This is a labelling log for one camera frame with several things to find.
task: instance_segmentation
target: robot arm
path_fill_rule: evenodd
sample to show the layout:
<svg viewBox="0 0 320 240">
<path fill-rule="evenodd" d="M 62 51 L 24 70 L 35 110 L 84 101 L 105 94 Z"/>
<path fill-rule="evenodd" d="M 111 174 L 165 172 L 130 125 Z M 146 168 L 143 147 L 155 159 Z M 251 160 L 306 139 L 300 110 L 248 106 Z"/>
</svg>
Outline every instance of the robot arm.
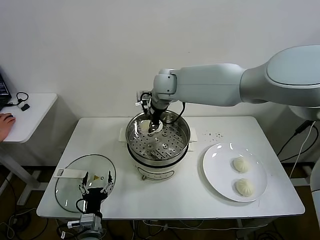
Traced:
<svg viewBox="0 0 320 240">
<path fill-rule="evenodd" d="M 288 48 L 251 69 L 231 63 L 162 69 L 153 82 L 151 120 L 157 122 L 177 100 L 222 107 L 241 102 L 318 107 L 320 45 Z"/>
</svg>

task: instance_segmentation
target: white wall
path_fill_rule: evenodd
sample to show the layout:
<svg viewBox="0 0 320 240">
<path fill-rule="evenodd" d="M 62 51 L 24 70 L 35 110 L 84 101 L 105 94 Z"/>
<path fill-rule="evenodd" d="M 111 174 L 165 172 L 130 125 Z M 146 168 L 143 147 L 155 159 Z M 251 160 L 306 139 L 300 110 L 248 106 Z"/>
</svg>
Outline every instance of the white wall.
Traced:
<svg viewBox="0 0 320 240">
<path fill-rule="evenodd" d="M 319 44 L 319 8 L 318 0 L 2 0 L 0 66 L 16 89 L 55 92 L 77 118 L 134 116 L 136 91 L 151 89 L 161 68 L 251 68 Z M 267 133 L 283 109 L 188 104 L 185 116 L 252 115 Z"/>
</svg>

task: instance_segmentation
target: glass lid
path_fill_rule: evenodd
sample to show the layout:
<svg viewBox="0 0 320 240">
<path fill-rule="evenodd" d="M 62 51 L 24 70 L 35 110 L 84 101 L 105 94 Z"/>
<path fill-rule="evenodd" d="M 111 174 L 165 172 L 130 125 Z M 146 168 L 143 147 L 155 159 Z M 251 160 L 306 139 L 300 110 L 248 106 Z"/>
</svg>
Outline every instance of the glass lid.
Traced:
<svg viewBox="0 0 320 240">
<path fill-rule="evenodd" d="M 90 154 L 79 157 L 70 163 L 66 169 L 82 170 L 87 172 L 84 178 L 66 178 L 60 177 L 55 184 L 55 199 L 59 205 L 72 213 L 79 213 L 76 202 L 82 199 L 81 186 L 85 184 L 86 189 L 90 188 L 108 188 L 107 194 L 111 193 L 116 181 L 116 169 L 114 164 L 105 156 L 98 154 Z M 108 184 L 108 180 L 112 177 L 112 184 Z M 78 203 L 78 207 L 85 211 L 86 201 L 82 200 Z"/>
</svg>

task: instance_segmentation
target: white table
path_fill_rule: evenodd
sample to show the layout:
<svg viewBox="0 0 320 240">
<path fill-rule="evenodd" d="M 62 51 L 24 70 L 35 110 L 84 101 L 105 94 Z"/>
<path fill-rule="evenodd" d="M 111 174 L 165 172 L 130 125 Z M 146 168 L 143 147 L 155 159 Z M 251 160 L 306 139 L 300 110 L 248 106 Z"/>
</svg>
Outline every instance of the white table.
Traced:
<svg viewBox="0 0 320 240">
<path fill-rule="evenodd" d="M 101 154 L 114 163 L 115 186 L 103 204 L 104 219 L 241 219 L 299 215 L 305 208 L 259 124 L 253 117 L 185 117 L 195 128 L 198 141 L 176 174 L 164 181 L 142 180 L 134 168 L 119 131 L 130 118 L 81 118 L 57 165 L 65 168 L 75 159 Z M 263 196 L 250 203 L 235 202 L 220 195 L 201 171 L 206 150 L 217 143 L 232 142 L 260 156 L 268 175 Z M 48 218 L 79 218 L 80 213 L 62 209 L 55 199 L 57 179 L 51 178 L 37 208 Z"/>
<path fill-rule="evenodd" d="M 15 117 L 15 124 L 8 137 L 1 144 L 23 144 L 28 141 L 56 99 L 57 94 L 55 93 L 29 93 L 27 103 L 30 105 L 30 108 L 26 111 L 22 111 L 18 106 L 4 107 L 0 113 L 12 113 Z M 16 94 L 12 94 L 10 102 L 17 102 Z M 2 147 L 0 149 L 0 163 L 11 171 L 7 176 L 8 180 L 15 174 L 26 183 L 26 187 L 18 199 L 18 205 L 24 205 L 26 203 L 31 191 L 44 191 L 46 189 L 48 185 L 47 182 L 37 181 L 41 171 L 34 171 L 33 174 L 30 175 L 10 157 Z M 4 181 L 0 187 L 0 195 L 7 184 L 7 181 Z"/>
</svg>

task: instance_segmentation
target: table leg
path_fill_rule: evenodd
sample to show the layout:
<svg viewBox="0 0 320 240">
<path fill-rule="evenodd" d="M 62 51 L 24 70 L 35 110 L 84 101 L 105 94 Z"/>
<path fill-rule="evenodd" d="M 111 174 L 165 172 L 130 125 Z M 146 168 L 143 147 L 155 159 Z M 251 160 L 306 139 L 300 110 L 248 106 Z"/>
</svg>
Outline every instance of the table leg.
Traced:
<svg viewBox="0 0 320 240">
<path fill-rule="evenodd" d="M 8 176 L 6 176 L 6 179 L 8 181 L 11 180 L 12 176 L 14 175 L 14 173 L 11 171 Z M 4 192 L 4 190 L 6 189 L 7 185 L 8 185 L 8 181 L 4 180 L 4 182 L 2 183 L 1 187 L 0 187 L 0 196 L 2 195 L 2 193 Z"/>
<path fill-rule="evenodd" d="M 20 166 L 12 157 L 6 154 L 0 149 L 0 163 L 2 163 L 7 169 L 14 173 L 18 178 L 26 183 L 26 186 L 17 202 L 18 205 L 22 206 L 28 200 L 31 191 L 45 191 L 48 183 L 39 182 L 37 178 L 39 177 L 41 171 L 34 171 L 31 175 L 22 166 Z"/>
<path fill-rule="evenodd" d="M 260 226 L 269 224 L 269 223 L 271 223 L 272 221 L 274 221 L 276 219 L 277 219 L 277 217 L 255 218 L 252 221 L 250 221 L 248 224 L 244 225 L 243 226 L 244 229 L 237 230 L 236 231 L 236 236 L 237 236 L 238 239 L 245 238 L 250 233 L 260 229 L 261 228 Z"/>
</svg>

